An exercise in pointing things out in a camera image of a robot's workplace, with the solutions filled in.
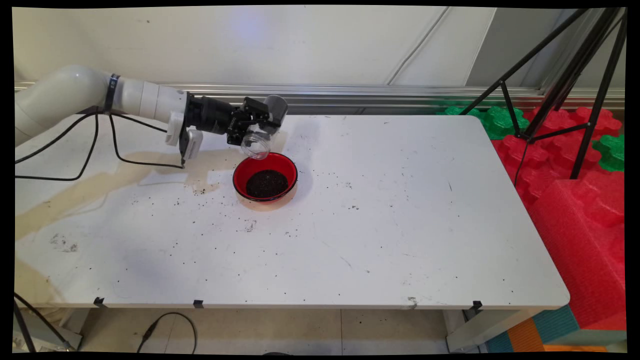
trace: dark soil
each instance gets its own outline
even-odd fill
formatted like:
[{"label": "dark soil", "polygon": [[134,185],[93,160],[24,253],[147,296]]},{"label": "dark soil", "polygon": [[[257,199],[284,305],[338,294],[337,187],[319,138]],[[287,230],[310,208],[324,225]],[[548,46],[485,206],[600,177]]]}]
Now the dark soil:
[{"label": "dark soil", "polygon": [[250,197],[274,197],[289,187],[287,178],[276,170],[256,172],[246,182],[246,193]]}]

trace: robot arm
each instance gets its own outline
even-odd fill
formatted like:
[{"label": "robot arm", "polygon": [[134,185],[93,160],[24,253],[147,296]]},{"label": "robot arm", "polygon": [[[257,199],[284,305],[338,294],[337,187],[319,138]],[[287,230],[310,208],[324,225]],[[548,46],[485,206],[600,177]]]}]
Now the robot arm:
[{"label": "robot arm", "polygon": [[286,101],[277,95],[268,96],[264,102],[245,97],[242,106],[236,108],[169,86],[114,78],[107,72],[69,65],[15,94],[15,146],[81,110],[91,106],[104,109],[106,102],[112,102],[111,110],[168,124],[166,143],[176,145],[179,141],[183,163],[197,154],[201,131],[226,133],[227,143],[241,145],[251,157],[263,158],[288,109]]}]

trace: white table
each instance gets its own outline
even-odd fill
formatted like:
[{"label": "white table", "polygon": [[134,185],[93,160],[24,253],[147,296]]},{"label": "white table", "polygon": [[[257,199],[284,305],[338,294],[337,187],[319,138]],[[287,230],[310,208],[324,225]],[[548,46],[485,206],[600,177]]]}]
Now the white table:
[{"label": "white table", "polygon": [[[163,133],[115,121],[123,157],[179,163]],[[85,120],[16,174],[76,175],[93,127]],[[289,116],[275,151],[296,163],[298,184],[271,205],[236,194],[244,156],[225,139],[206,134],[185,170],[132,165],[116,159],[101,116],[80,180],[15,181],[15,291],[58,307],[100,298],[107,307],[446,310],[480,301],[484,311],[448,336],[451,350],[569,301],[474,117]]]}]

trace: black tripod leg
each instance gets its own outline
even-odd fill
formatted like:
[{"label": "black tripod leg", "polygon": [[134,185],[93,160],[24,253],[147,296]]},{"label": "black tripod leg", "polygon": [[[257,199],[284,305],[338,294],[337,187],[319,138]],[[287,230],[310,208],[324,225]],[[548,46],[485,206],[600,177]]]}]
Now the black tripod leg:
[{"label": "black tripod leg", "polygon": [[618,30],[618,36],[616,37],[616,42],[614,43],[613,50],[611,51],[611,55],[609,56],[607,67],[604,70],[602,82],[600,83],[598,94],[596,95],[596,101],[593,103],[593,109],[591,110],[591,116],[589,117],[589,126],[587,127],[586,131],[584,132],[584,136],[582,137],[582,143],[580,143],[580,149],[578,150],[578,155],[575,159],[575,163],[573,164],[573,170],[571,171],[570,179],[577,179],[578,175],[580,174],[580,168],[582,168],[584,156],[587,153],[587,149],[589,149],[589,142],[591,142],[593,130],[595,129],[596,123],[598,122],[598,116],[600,114],[600,110],[602,109],[604,97],[607,95],[607,90],[609,89],[609,85],[611,84],[611,78],[613,78],[613,72],[616,70],[616,65],[618,64],[618,60],[620,59],[620,53],[622,53],[622,47],[625,45],[625,40],[627,39],[627,9],[625,9],[625,13],[622,16],[622,23],[620,24],[620,29]]},{"label": "black tripod leg", "polygon": [[511,122],[513,123],[513,129],[515,130],[515,136],[520,137],[520,126],[518,125],[518,119],[516,119],[516,113],[513,110],[513,104],[511,103],[511,97],[509,96],[509,90],[507,90],[507,84],[504,81],[500,81],[500,87],[502,88],[502,94],[504,100],[507,102],[507,109],[511,116]]},{"label": "black tripod leg", "polygon": [[584,58],[589,58],[591,55],[591,51],[600,43],[602,36],[606,33],[607,29],[613,23],[613,19],[615,18],[618,10],[620,8],[606,8],[604,12],[601,14],[600,18],[593,26],[587,37],[584,39],[584,42],[578,48],[578,51],[573,55],[573,58],[567,65],[564,72],[560,75],[557,83],[554,87],[549,91],[545,100],[542,102],[538,113],[533,118],[527,129],[524,131],[524,135],[527,138],[532,138],[538,132],[538,129],[542,125],[542,122],[547,117],[547,114],[551,110],[551,107],[555,105],[560,97],[564,94],[564,91],[567,89],[568,85],[576,79],[575,75],[579,74],[579,70],[581,70],[581,65],[583,63]]},{"label": "black tripod leg", "polygon": [[620,21],[622,20],[622,16],[616,21],[615,24],[613,24],[613,26],[611,26],[611,28],[608,30],[607,34],[604,35],[602,37],[602,39],[600,39],[600,41],[598,42],[598,45],[591,51],[591,54],[586,57],[584,59],[584,61],[582,62],[582,65],[579,68],[578,73],[575,75],[573,81],[571,82],[571,86],[569,86],[565,91],[564,94],[560,97],[560,99],[558,100],[558,102],[556,103],[556,107],[554,108],[554,110],[558,111],[560,110],[560,108],[562,108],[562,105],[564,104],[566,98],[569,96],[569,93],[571,92],[571,90],[573,89],[573,87],[575,86],[576,82],[578,82],[578,78],[580,77],[580,75],[582,74],[582,71],[584,71],[584,68],[587,67],[587,65],[589,64],[589,62],[591,61],[591,59],[593,59],[593,56],[598,52],[598,50],[600,49],[600,47],[602,46],[602,44],[605,42],[605,40],[607,40],[607,38],[609,37],[609,34],[611,34],[611,32],[615,29],[615,27],[620,23]]},{"label": "black tripod leg", "polygon": [[583,13],[585,13],[588,9],[578,9],[571,16],[569,16],[560,26],[551,31],[547,37],[545,37],[536,47],[531,49],[520,61],[516,63],[516,65],[512,66],[507,72],[505,72],[496,82],[494,82],[488,89],[486,89],[479,97],[477,97],[474,102],[469,104],[467,108],[465,108],[460,115],[466,115],[471,109],[475,108],[482,100],[484,100],[487,96],[491,95],[491,93],[500,86],[500,81],[505,81],[511,75],[513,75],[518,69],[522,67],[522,65],[526,64],[527,61],[531,60],[536,54],[540,52],[547,44],[549,44],[553,39],[555,39],[558,35],[560,35],[564,29],[568,28],[569,25],[573,24]]}]

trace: floor tile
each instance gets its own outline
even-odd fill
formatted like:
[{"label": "floor tile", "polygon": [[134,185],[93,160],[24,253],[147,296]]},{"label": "floor tile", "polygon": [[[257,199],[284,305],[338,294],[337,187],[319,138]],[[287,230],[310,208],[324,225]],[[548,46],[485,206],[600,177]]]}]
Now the floor tile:
[{"label": "floor tile", "polygon": [[[82,330],[80,351],[135,352],[149,325],[171,309],[92,309]],[[165,316],[141,352],[163,353],[176,315]]]},{"label": "floor tile", "polygon": [[441,311],[342,310],[344,355],[448,354]]},{"label": "floor tile", "polygon": [[[198,331],[196,354],[340,355],[340,311],[303,309],[187,309]],[[178,317],[167,353],[188,354],[193,330]]]}]

